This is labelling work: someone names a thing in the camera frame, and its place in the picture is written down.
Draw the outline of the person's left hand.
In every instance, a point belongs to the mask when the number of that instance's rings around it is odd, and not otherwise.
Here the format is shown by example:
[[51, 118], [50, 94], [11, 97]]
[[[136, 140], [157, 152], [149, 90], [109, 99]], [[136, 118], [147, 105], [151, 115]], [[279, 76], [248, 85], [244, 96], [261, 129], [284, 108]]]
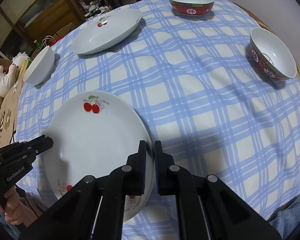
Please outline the person's left hand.
[[12, 187], [5, 194], [6, 206], [0, 205], [0, 213], [5, 214], [5, 220], [13, 225], [29, 223], [33, 218], [32, 210], [28, 209], [21, 201], [15, 188]]

